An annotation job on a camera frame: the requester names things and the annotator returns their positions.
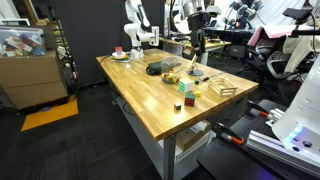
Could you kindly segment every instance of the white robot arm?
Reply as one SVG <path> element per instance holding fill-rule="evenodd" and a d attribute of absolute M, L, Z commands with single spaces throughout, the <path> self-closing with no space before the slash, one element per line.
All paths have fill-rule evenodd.
<path fill-rule="evenodd" d="M 124 26 L 124 31 L 131 38 L 131 53 L 134 59 L 141 58 L 143 57 L 141 42 L 149 42 L 152 46 L 159 45 L 159 27 L 150 28 L 141 0 L 127 0 L 126 12 L 128 19 L 132 22 Z"/>

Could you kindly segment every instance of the storage bin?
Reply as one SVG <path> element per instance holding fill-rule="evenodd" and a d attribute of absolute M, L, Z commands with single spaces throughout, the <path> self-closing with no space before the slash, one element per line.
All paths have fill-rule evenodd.
<path fill-rule="evenodd" d="M 2 57 L 41 56 L 45 50 L 42 29 L 0 26 Z"/>
<path fill-rule="evenodd" d="M 180 79 L 181 61 L 180 57 L 165 57 L 161 62 L 162 81 L 168 84 L 176 84 Z"/>

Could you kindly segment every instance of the table leg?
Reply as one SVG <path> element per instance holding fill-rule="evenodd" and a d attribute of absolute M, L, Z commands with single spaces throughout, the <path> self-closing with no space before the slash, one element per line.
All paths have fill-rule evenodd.
<path fill-rule="evenodd" d="M 209 54 L 208 51 L 202 53 L 201 64 L 207 65 L 207 62 L 208 62 L 208 54 Z"/>
<path fill-rule="evenodd" d="M 176 134 L 164 139 L 163 179 L 172 180 L 174 175 L 174 156 L 176 150 Z"/>

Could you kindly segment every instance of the small cube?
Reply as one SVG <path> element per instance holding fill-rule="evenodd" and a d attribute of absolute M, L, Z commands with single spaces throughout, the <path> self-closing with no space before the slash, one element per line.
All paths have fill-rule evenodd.
<path fill-rule="evenodd" d="M 186 106 L 194 106 L 194 101 L 195 101 L 195 94 L 186 94 L 185 100 L 184 100 L 184 104 Z"/>
<path fill-rule="evenodd" d="M 193 89 L 193 81 L 191 81 L 190 79 L 180 79 L 179 80 L 179 91 L 185 93 L 185 92 L 189 92 L 192 91 Z"/>
<path fill-rule="evenodd" d="M 196 97 L 201 97 L 201 91 L 196 91 Z"/>
<path fill-rule="evenodd" d="M 179 111 L 181 110 L 181 104 L 180 103 L 174 103 L 174 110 Z"/>

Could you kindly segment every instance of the black object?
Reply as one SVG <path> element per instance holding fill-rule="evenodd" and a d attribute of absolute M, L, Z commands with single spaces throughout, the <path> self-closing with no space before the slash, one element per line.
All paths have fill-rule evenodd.
<path fill-rule="evenodd" d="M 261 107 L 259 104 L 256 104 L 252 101 L 248 101 L 247 102 L 247 106 L 251 109 L 255 109 L 255 110 L 258 110 L 258 111 L 262 111 L 262 112 L 265 112 L 265 113 L 269 113 L 265 108 Z"/>
<path fill-rule="evenodd" d="M 176 37 L 174 40 L 177 41 L 177 42 L 180 42 L 180 41 L 189 40 L 189 38 L 186 38 L 186 37 Z"/>
<path fill-rule="evenodd" d="M 161 74 L 161 62 L 154 62 L 148 64 L 148 67 L 146 68 L 146 72 L 149 75 L 160 75 Z"/>
<path fill-rule="evenodd" d="M 287 8 L 282 14 L 291 17 L 297 21 L 303 21 L 311 15 L 311 12 L 308 10 Z"/>
<path fill-rule="evenodd" d="M 236 132 L 234 132 L 232 129 L 225 126 L 224 124 L 218 122 L 216 126 L 217 126 L 217 128 L 216 128 L 216 137 L 215 138 L 220 138 L 221 135 L 223 133 L 225 133 L 225 134 L 230 135 L 230 136 L 238 139 L 239 141 L 243 142 L 243 138 L 240 135 L 238 135 Z"/>
<path fill-rule="evenodd" d="M 229 49 L 229 55 L 231 57 L 244 58 L 246 55 L 246 45 L 231 45 Z"/>

